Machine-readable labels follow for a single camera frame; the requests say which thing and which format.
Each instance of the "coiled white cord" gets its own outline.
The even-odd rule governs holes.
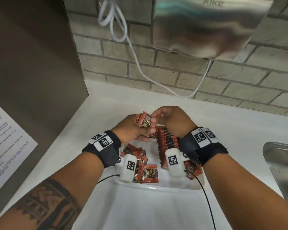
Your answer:
[[[109,11],[106,19],[103,20],[104,11],[106,10],[106,7],[107,7],[108,4],[110,4],[110,11]],[[115,36],[115,34],[114,34],[114,31],[113,31],[114,17],[117,19],[117,22],[118,22],[120,28],[122,29],[122,31],[124,33],[122,38],[117,38]],[[103,27],[110,23],[110,33],[111,33],[112,38],[116,42],[123,42],[125,39],[127,39],[127,42],[129,44],[130,49],[132,51],[132,54],[134,56],[135,62],[136,62],[137,66],[138,66],[138,69],[139,69],[139,71],[140,71],[140,73],[142,74],[143,77],[145,77],[148,81],[151,81],[152,83],[167,89],[169,92],[171,92],[172,94],[174,94],[177,97],[181,97],[181,98],[192,97],[197,92],[197,90],[199,89],[200,85],[202,84],[202,82],[203,82],[205,76],[207,75],[208,70],[209,70],[209,68],[211,66],[212,60],[210,59],[208,61],[207,67],[205,69],[205,72],[204,72],[202,78],[200,79],[200,82],[198,83],[196,89],[190,95],[181,96],[181,95],[175,93],[174,91],[172,91],[170,88],[166,87],[165,85],[162,85],[162,84],[150,79],[149,77],[147,77],[142,72],[142,69],[140,67],[137,55],[135,54],[135,51],[134,51],[133,46],[132,46],[132,43],[130,42],[130,39],[129,39],[128,35],[127,35],[127,23],[126,23],[126,20],[125,20],[123,14],[122,14],[121,9],[118,7],[118,5],[117,5],[115,0],[104,0],[103,4],[101,5],[101,8],[100,8],[100,12],[99,12],[99,16],[98,16],[98,23],[100,24],[100,26],[103,26]]]

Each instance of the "stainless steel sink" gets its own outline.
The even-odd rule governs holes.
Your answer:
[[[288,144],[265,143],[263,154],[280,191],[288,201]]]

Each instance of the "black cable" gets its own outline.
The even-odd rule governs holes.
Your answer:
[[[203,188],[203,185],[200,183],[200,180],[198,180],[197,177],[195,177],[195,178],[196,178],[197,181],[199,182],[199,184],[200,184],[200,186],[202,187],[203,192],[204,192],[204,194],[205,194],[205,196],[206,196],[206,199],[207,199],[207,202],[208,202],[208,206],[209,206],[209,209],[210,209],[210,214],[211,214],[211,218],[212,218],[212,222],[213,222],[214,230],[216,230],[216,225],[214,224],[214,219],[213,219],[213,215],[212,215],[212,210],[211,210],[211,207],[210,207],[210,203],[209,203],[209,200],[208,200],[207,194],[206,194],[206,192],[205,192],[205,190],[204,190],[204,188]]]
[[[97,184],[100,183],[100,182],[102,182],[102,181],[104,181],[104,180],[106,180],[107,178],[111,178],[111,177],[115,177],[115,176],[119,177],[120,175],[119,175],[119,174],[111,175],[111,176],[109,176],[109,177],[106,177],[106,178],[100,180],[99,182],[97,182]]]

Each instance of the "person's right hand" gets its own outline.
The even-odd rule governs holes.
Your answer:
[[[183,138],[190,131],[197,128],[190,117],[178,106],[163,106],[155,110],[151,116],[153,123],[164,125],[179,138]]]

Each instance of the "brick wall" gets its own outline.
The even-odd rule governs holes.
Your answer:
[[[126,42],[113,41],[109,27],[99,26],[99,1],[64,0],[84,77],[168,93],[140,75]],[[180,95],[190,94],[208,61],[151,46],[152,0],[117,1],[143,72]],[[115,32],[121,36],[117,24]],[[268,17],[233,61],[213,62],[193,98],[288,115],[288,0],[274,2]]]

